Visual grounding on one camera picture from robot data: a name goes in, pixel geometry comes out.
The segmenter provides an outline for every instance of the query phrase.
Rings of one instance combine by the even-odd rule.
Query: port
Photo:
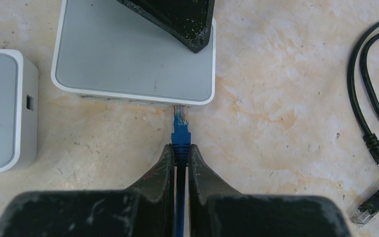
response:
[[[27,109],[34,111],[34,99],[27,95]]]

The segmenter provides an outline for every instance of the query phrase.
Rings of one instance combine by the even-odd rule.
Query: marble surface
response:
[[[20,50],[40,71],[38,157],[0,174],[0,215],[25,191],[125,188],[170,141],[171,108],[83,101],[52,84],[60,6],[0,0],[0,48]],[[379,20],[379,0],[216,0],[214,16],[216,97],[189,112],[208,165],[243,193],[325,196],[349,216],[379,188],[345,79],[351,45]],[[379,95],[379,42],[369,65]],[[354,236],[379,236],[379,214],[363,227],[346,222]]]

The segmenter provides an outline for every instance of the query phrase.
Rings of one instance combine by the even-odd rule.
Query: table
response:
[[[123,189],[170,142],[171,108],[85,101],[53,85],[60,7],[61,0],[0,0],[0,48],[20,50],[40,71],[38,157],[0,174],[0,215],[25,191]],[[379,169],[345,75],[353,42],[379,20],[379,1],[217,0],[214,14],[216,97],[189,112],[207,164],[243,193],[328,197],[354,236],[379,235],[379,214],[363,227],[347,219],[379,188]],[[379,96],[379,41],[369,65]],[[379,137],[360,84],[363,113]]]

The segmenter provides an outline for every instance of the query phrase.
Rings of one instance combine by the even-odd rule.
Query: marble tabletop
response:
[[[171,108],[84,101],[53,85],[60,7],[61,0],[0,0],[0,48],[20,50],[40,71],[38,157],[0,174],[0,215],[25,191],[125,188],[170,142]],[[379,214],[365,226],[347,219],[379,188],[379,169],[345,75],[353,42],[379,20],[379,0],[216,0],[214,16],[216,97],[189,111],[207,164],[243,193],[328,197],[354,236],[379,236]],[[379,95],[379,42],[369,70]],[[379,137],[360,82],[357,89]]]

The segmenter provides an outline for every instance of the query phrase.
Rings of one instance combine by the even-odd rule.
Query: white box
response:
[[[63,0],[51,79],[85,99],[205,105],[215,94],[216,23],[194,54],[116,0]]]
[[[0,172],[37,156],[38,70],[19,51],[0,49]]]

